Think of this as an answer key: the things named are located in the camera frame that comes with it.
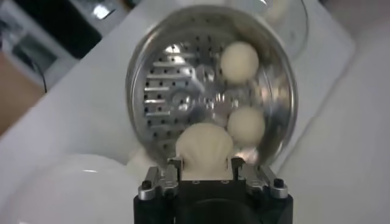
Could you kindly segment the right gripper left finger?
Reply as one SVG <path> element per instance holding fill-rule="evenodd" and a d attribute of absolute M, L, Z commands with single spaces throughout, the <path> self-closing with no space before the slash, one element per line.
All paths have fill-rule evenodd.
<path fill-rule="evenodd" d="M 152 200 L 158 194 L 175 197 L 182 179 L 182 166 L 182 159 L 175 157 L 168 159 L 168 165 L 163 173 L 157 166 L 150 167 L 145 179 L 138 187 L 138 198 Z"/>

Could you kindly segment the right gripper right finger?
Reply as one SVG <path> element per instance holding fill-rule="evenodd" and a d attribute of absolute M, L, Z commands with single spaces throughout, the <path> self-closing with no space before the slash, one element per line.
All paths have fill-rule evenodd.
<path fill-rule="evenodd" d="M 240 157 L 230 160 L 233 179 L 227 183 L 227 198 L 244 198 L 267 190 L 272 198 L 288 198 L 288 187 L 269 166 L 248 164 Z"/>

